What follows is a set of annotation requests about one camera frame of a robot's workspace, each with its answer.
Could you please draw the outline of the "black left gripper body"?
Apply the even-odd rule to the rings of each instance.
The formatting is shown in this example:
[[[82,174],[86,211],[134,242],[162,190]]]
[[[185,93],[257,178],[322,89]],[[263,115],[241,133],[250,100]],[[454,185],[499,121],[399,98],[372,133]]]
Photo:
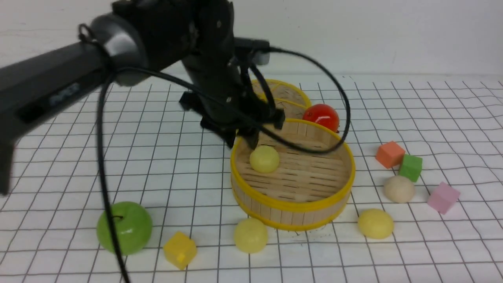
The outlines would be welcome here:
[[[195,53],[183,65],[196,90],[183,93],[180,104],[200,114],[207,129],[247,131],[253,122],[282,129],[285,113],[275,105],[271,92],[266,91],[266,99],[261,100],[253,90],[248,71],[257,70],[256,64],[238,62],[234,54],[217,58]]]

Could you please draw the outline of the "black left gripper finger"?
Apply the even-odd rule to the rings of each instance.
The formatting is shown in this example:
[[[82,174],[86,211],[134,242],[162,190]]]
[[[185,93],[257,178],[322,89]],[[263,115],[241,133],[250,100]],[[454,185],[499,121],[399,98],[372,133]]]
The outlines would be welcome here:
[[[246,144],[251,150],[255,150],[258,141],[259,141],[259,132],[258,131],[248,131],[244,134],[244,139],[246,141]]]
[[[222,140],[225,142],[225,145],[229,148],[232,149],[234,146],[234,142],[237,136],[236,131],[225,131],[222,134]]]

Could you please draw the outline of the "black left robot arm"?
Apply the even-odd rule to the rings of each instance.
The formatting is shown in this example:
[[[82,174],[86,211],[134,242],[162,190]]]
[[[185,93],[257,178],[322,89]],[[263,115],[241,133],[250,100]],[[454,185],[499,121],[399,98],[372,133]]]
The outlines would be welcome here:
[[[248,70],[268,63],[266,40],[233,34],[234,7],[228,0],[119,0],[100,15],[88,35],[57,50],[1,69],[1,194],[11,191],[15,143],[99,86],[131,87],[182,62],[193,86],[179,103],[232,147],[242,136],[251,148],[258,126],[281,129],[284,111],[270,90],[266,101],[253,91]]]

